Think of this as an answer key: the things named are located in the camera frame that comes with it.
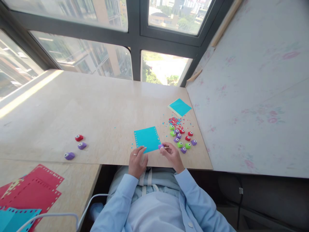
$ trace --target hand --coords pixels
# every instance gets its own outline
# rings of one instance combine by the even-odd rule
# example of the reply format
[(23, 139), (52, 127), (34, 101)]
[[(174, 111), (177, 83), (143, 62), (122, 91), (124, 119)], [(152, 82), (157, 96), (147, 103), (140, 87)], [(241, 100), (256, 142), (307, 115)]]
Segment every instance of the hand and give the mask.
[(160, 148), (160, 153), (164, 155), (171, 166), (175, 169), (175, 171), (179, 174), (181, 173), (185, 168), (183, 166), (183, 162), (181, 161), (179, 151), (176, 147), (174, 147), (171, 143), (162, 143), (166, 148), (163, 147)]
[(139, 179), (142, 173), (145, 171), (148, 163), (148, 154), (145, 155), (145, 159), (142, 162), (143, 153), (146, 150), (146, 147), (140, 146), (133, 150), (130, 154), (129, 161), (129, 172), (131, 176), (134, 176), (136, 179)]

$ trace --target glass pane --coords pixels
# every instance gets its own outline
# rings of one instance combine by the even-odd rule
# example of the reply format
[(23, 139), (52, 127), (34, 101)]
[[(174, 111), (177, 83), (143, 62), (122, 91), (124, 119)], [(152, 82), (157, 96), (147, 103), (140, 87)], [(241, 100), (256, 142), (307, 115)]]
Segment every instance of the glass pane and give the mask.
[(197, 35), (212, 0), (149, 0), (148, 25)]
[(142, 81), (179, 86), (192, 59), (142, 50)]
[(125, 47), (32, 31), (63, 70), (132, 80), (131, 54)]
[(0, 30), (0, 99), (42, 72), (43, 70)]
[(34, 15), (128, 31), (126, 0), (5, 0), (9, 8)]

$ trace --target person's left hand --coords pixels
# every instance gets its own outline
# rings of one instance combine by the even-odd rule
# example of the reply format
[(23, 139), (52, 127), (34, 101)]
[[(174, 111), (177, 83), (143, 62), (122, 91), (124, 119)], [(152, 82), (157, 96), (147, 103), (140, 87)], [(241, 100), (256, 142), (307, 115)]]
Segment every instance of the person's left hand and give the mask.
[(143, 153), (147, 147), (140, 146), (133, 150), (130, 154), (129, 172), (128, 174), (139, 179), (142, 173), (145, 171), (148, 163), (148, 154), (145, 155), (145, 159), (142, 162)]

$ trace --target sunlight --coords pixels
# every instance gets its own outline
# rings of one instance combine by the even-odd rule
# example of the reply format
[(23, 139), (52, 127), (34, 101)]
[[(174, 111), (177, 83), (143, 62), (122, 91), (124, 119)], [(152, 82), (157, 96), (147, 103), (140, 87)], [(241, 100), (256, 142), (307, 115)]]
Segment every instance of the sunlight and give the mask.
[(50, 81), (52, 81), (55, 77), (57, 77), (59, 74), (61, 74), (63, 70), (56, 70), (46, 78), (44, 78), (42, 81), (37, 83), (35, 86), (31, 87), (29, 90), (24, 92), (22, 95), (15, 98), (13, 101), (8, 103), (6, 106), (4, 106), (2, 109), (0, 109), (0, 118), (7, 115), (9, 112), (11, 112), (15, 107), (23, 103), (26, 99), (28, 99), (31, 95), (36, 93), (39, 89), (44, 87), (46, 84), (48, 84)]

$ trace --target window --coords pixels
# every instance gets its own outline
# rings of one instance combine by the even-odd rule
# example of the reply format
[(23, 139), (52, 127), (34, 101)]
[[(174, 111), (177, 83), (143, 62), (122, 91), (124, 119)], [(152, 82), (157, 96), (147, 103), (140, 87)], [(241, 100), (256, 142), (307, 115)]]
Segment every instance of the window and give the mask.
[(191, 62), (189, 58), (143, 50), (142, 81), (178, 86)]
[(128, 49), (106, 43), (32, 31), (32, 35), (63, 70), (132, 80)]
[(128, 31), (126, 0), (5, 0), (14, 10)]
[(212, 0), (149, 0), (148, 25), (197, 35)]
[(0, 30), (0, 99), (42, 72), (43, 70)]
[(232, 3), (0, 0), (0, 29), (43, 70), (184, 87)]

